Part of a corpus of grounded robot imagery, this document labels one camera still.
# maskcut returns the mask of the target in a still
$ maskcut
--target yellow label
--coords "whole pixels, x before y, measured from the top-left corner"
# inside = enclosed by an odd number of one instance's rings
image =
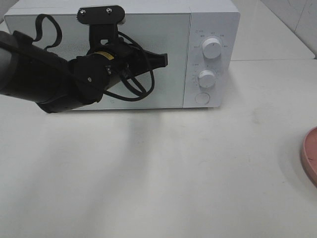
[[[97,51],[97,52],[94,52],[94,54],[102,55],[102,56],[106,57],[108,60],[113,60],[114,59],[114,57],[111,54],[109,54],[108,52]]]

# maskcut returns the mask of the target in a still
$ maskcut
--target microwave knob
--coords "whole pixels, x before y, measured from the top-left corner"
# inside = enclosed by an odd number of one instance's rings
[[[204,70],[198,75],[198,83],[202,88],[211,88],[216,82],[216,75],[211,70]]]
[[[208,59],[214,59],[221,55],[222,43],[217,38],[208,38],[203,42],[203,53]]]

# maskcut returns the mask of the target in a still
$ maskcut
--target white microwave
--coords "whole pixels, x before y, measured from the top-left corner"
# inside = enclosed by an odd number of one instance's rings
[[[10,33],[17,30],[34,37],[38,14],[52,15],[59,23],[63,39],[52,52],[70,60],[89,49],[89,27],[76,18],[78,9],[110,5],[109,0],[20,0],[4,16]],[[127,102],[103,96],[100,102],[80,109],[142,109],[218,107],[224,93],[236,38],[240,13],[230,0],[118,0],[125,10],[125,23],[119,31],[129,35],[144,49],[167,53],[168,66],[154,70],[155,88],[146,98]],[[56,31],[43,22],[39,47],[52,43]],[[148,74],[139,76],[150,86]],[[130,96],[122,83],[111,92]]]

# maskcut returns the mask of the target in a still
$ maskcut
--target white table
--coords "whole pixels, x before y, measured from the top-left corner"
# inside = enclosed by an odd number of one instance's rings
[[[315,238],[299,150],[316,75],[232,62],[219,109],[48,115],[0,96],[0,236]]]
[[[315,55],[260,0],[233,0],[241,20],[231,60],[301,60]],[[7,31],[4,23],[0,30]]]

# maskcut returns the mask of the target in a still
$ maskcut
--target round button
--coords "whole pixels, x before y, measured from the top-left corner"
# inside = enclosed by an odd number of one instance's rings
[[[211,70],[204,70],[198,75],[199,86],[202,88],[211,88],[216,82],[215,73]]]
[[[222,43],[217,38],[208,38],[203,42],[203,53],[206,58],[214,59],[221,54]]]
[[[200,93],[195,97],[195,101],[198,104],[207,104],[210,101],[208,93]]]

